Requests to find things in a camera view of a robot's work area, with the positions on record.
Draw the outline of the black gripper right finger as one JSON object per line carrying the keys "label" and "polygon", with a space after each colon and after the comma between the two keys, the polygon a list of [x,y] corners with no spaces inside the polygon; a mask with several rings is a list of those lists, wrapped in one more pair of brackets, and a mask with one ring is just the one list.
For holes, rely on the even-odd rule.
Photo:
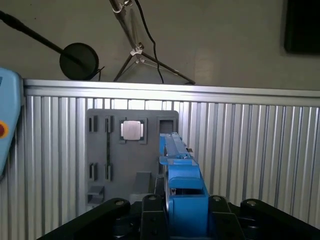
{"label": "black gripper right finger", "polygon": [[258,199],[236,206],[213,195],[209,235],[213,240],[318,240],[320,230]]}

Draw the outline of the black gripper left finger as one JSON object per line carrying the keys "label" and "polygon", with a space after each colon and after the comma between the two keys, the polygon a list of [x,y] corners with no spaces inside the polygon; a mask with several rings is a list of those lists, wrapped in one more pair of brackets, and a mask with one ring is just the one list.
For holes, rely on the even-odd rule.
{"label": "black gripper left finger", "polygon": [[167,218],[163,198],[149,194],[131,204],[112,198],[60,227],[40,240],[165,240]]}

